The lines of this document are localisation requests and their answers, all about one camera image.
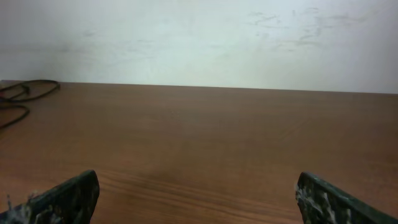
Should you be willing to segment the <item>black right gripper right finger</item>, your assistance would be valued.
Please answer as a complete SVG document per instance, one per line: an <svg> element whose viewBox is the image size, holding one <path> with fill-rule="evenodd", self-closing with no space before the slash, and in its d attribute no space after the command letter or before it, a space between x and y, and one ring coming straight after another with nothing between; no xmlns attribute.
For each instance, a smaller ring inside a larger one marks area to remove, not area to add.
<svg viewBox="0 0 398 224"><path fill-rule="evenodd" d="M295 199L304 224L397 224L396 218L309 172L300 174Z"/></svg>

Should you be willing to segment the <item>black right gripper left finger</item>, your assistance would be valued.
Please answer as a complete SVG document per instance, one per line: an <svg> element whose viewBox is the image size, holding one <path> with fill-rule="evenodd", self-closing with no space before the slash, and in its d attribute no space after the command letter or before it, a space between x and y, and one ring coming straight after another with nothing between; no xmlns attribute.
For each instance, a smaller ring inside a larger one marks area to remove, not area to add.
<svg viewBox="0 0 398 224"><path fill-rule="evenodd" d="M96 172L86 170L78 176L1 213L1 223L89 224L100 195Z"/></svg>

